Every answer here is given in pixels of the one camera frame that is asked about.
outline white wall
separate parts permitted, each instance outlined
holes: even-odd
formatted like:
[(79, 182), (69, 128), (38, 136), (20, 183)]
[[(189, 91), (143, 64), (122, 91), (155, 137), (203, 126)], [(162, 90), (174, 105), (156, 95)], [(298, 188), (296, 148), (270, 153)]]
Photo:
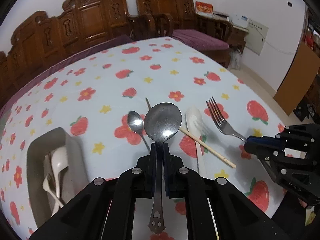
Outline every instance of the white wall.
[[(44, 10), (48, 16), (63, 12), (64, 0), (18, 0), (0, 26), (0, 51), (8, 52), (15, 28), (32, 13)], [(305, 5), (302, 0), (199, 0), (212, 3), (215, 10), (242, 13), (269, 27), (267, 41), (275, 47), (295, 52), (301, 36)], [(129, 13), (136, 15), (135, 0), (127, 0)], [(292, 62), (293, 55), (284, 55), (265, 44), (261, 55), (244, 49), (243, 63), (277, 90)]]

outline fork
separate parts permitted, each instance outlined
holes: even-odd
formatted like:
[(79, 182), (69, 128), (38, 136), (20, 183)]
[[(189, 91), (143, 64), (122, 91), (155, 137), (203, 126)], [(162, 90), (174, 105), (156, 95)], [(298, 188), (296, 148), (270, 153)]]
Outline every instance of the fork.
[(222, 132), (225, 135), (232, 135), (235, 136), (244, 142), (247, 142), (247, 138), (242, 136), (240, 133), (236, 132), (232, 126), (226, 121), (226, 119), (223, 117), (220, 109), (218, 108), (218, 105), (214, 98), (210, 98), (207, 102), (208, 109), (210, 111), (211, 117), (216, 125), (216, 127), (219, 129), (220, 132)]

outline metal screw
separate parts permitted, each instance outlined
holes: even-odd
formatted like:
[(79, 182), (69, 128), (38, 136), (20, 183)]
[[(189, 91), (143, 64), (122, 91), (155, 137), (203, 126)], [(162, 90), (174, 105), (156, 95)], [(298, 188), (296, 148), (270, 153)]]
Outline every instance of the metal screw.
[(93, 184), (99, 186), (99, 185), (101, 185), (104, 181), (105, 181), (105, 180), (104, 180), (103, 178), (96, 178), (96, 179), (94, 179)]
[(227, 184), (227, 180), (223, 177), (217, 178), (217, 183), (220, 185), (225, 185), (225, 184)]
[(140, 168), (138, 168), (138, 167), (135, 167), (135, 168), (133, 168), (132, 170), (131, 170), (131, 172), (133, 173), (133, 174), (139, 174), (139, 173), (141, 173), (141, 169)]
[(182, 173), (182, 174), (186, 174), (186, 173), (189, 172), (189, 170), (188, 170), (188, 168), (186, 168), (186, 167), (181, 167), (181, 168), (179, 169), (179, 172)]

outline wooden chopstick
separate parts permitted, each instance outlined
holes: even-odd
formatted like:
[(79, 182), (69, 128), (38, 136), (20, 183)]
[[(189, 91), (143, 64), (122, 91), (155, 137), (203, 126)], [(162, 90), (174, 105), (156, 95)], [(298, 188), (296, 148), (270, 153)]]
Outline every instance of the wooden chopstick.
[[(148, 98), (146, 98), (146, 102), (148, 105), (149, 110), (151, 109), (150, 103)], [(214, 149), (212, 149), (211, 147), (209, 147), (208, 145), (206, 145), (203, 141), (201, 141), (199, 138), (195, 137), (192, 133), (190, 133), (189, 131), (187, 131), (186, 129), (180, 127), (179, 130), (181, 132), (183, 132), (184, 134), (188, 135), (190, 138), (192, 138), (193, 140), (195, 140), (196, 142), (198, 142), (199, 144), (201, 144), (204, 148), (208, 149), (208, 151), (212, 152), (214, 155), (216, 155), (219, 159), (221, 159), (223, 162), (225, 162), (226, 164), (230, 165), (232, 168), (236, 168), (237, 166), (232, 163), (231, 161), (229, 161), (226, 157), (224, 157), (223, 155), (221, 155), (220, 153), (216, 152)]]

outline cable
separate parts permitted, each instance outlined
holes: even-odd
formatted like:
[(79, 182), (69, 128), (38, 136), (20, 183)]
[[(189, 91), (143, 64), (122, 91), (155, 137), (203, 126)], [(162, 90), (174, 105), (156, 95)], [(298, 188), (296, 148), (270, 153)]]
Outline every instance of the cable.
[(267, 42), (267, 39), (266, 39), (265, 36), (263, 36), (263, 34), (257, 29), (257, 27), (254, 26), (253, 21), (252, 21), (250, 18), (249, 18), (249, 20), (251, 21), (253, 28), (258, 31), (258, 33), (264, 38), (265, 43), (268, 44), (270, 47), (272, 47), (273, 49), (275, 49), (275, 50), (277, 50), (277, 51), (279, 51), (279, 52), (281, 52), (281, 53), (283, 53), (283, 54), (287, 54), (287, 55), (295, 55), (295, 54), (296, 54), (295, 52), (294, 52), (294, 53), (292, 53), (292, 52), (285, 52), (285, 51), (283, 51), (283, 50), (281, 50), (281, 49), (277, 49), (276, 47), (274, 47), (273, 45), (271, 45), (269, 42)]

